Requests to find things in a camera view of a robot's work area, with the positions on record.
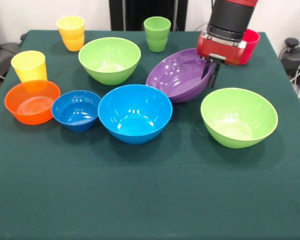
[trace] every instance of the light blue bowl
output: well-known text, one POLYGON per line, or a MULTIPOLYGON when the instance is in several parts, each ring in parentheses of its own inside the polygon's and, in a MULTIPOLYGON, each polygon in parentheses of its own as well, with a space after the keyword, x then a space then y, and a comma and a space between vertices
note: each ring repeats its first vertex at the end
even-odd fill
POLYGON ((69 130, 84 132, 96 122, 100 100, 100 97, 91 91, 70 91, 54 102, 52 115, 69 130))
POLYGON ((159 135, 172 116, 170 99, 160 90, 141 84, 108 92, 98 107, 101 123, 117 139, 144 144, 159 135))

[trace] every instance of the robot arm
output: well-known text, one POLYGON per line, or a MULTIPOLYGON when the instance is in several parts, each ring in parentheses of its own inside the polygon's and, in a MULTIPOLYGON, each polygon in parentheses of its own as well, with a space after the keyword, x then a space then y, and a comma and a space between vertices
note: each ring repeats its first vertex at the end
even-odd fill
MULTIPOLYGON (((197 42, 197 53, 216 64, 210 79, 213 87, 221 63, 237 66, 246 48, 243 41, 258 0, 215 0, 206 31, 197 42)), ((209 64, 203 71, 206 73, 209 64)))

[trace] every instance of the tilted purple bowl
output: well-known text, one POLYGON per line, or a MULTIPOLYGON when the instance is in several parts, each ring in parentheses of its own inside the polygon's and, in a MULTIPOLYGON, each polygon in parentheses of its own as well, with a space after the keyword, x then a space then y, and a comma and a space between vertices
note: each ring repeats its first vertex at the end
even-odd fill
POLYGON ((213 65, 202 77, 206 60, 196 48, 185 49, 161 61, 149 74, 145 84, 164 92, 171 102, 184 103, 197 97, 207 86, 213 65))

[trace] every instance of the plastic bowl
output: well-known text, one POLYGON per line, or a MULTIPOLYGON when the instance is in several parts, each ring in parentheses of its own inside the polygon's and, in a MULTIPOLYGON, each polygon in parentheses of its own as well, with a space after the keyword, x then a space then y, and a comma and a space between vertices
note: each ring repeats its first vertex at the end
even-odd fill
POLYGON ((70 91, 54 102, 52 115, 69 130, 84 132, 96 122, 100 100, 100 97, 91 91, 70 91))
POLYGON ((87 73, 105 85, 117 85, 134 72, 141 57, 139 47, 130 40, 103 37, 88 42, 79 52, 87 73))
POLYGON ((128 144, 144 144, 160 134, 172 116, 169 98, 151 86, 131 84, 108 92, 98 108, 105 128, 128 144))
POLYGON ((278 125, 274 106, 263 96, 241 88, 223 88, 208 94, 201 115, 209 133, 228 148, 255 145, 278 125))
POLYGON ((161 61, 145 84, 164 92, 173 103, 184 103, 206 88, 213 65, 202 78, 205 66, 206 60, 200 59, 196 48, 182 50, 161 61))
POLYGON ((51 107, 60 96, 59 87, 47 80, 32 80, 14 86, 6 94, 6 109, 21 123, 43 124, 53 118, 51 107))

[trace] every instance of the cup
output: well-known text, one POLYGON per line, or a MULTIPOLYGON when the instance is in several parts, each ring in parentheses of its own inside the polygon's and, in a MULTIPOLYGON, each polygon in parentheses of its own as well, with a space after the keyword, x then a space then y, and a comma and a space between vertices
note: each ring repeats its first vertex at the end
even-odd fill
POLYGON ((162 16, 152 16, 143 22, 148 47, 153 52, 162 52, 168 42, 171 22, 162 16))
POLYGON ((40 51, 22 51, 11 59, 11 65, 22 83, 48 80, 46 57, 40 51))
POLYGON ((246 41, 246 47, 242 55, 239 65, 246 64, 254 53, 256 46, 259 43, 260 35, 256 31, 247 29, 243 35, 243 41, 246 41))
POLYGON ((56 21, 62 41, 71 52, 79 51, 85 43, 85 20, 80 16, 63 16, 56 21))

